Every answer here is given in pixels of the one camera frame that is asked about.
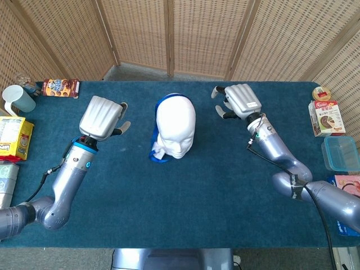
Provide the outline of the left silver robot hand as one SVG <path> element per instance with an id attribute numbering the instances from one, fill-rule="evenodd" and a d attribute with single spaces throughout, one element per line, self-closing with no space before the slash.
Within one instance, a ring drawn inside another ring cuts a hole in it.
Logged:
<path id="1" fill-rule="evenodd" d="M 92 96 L 85 113 L 79 123 L 81 134 L 96 141 L 104 141 L 111 136 L 125 133 L 131 126 L 126 121 L 121 127 L 116 127 L 124 116 L 128 105 L 125 102 L 118 104 L 99 96 Z"/>

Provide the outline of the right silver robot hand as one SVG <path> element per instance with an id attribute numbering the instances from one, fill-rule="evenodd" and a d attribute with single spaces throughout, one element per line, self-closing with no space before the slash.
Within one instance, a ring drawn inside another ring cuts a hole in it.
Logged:
<path id="1" fill-rule="evenodd" d="M 228 87 L 214 87 L 211 98 L 214 99 L 218 94 L 225 96 L 223 101 L 229 112 L 225 112 L 220 105 L 215 106 L 215 110 L 222 119 L 242 119 L 246 120 L 250 115 L 259 115 L 262 105 L 257 96 L 248 84 L 234 84 Z"/>

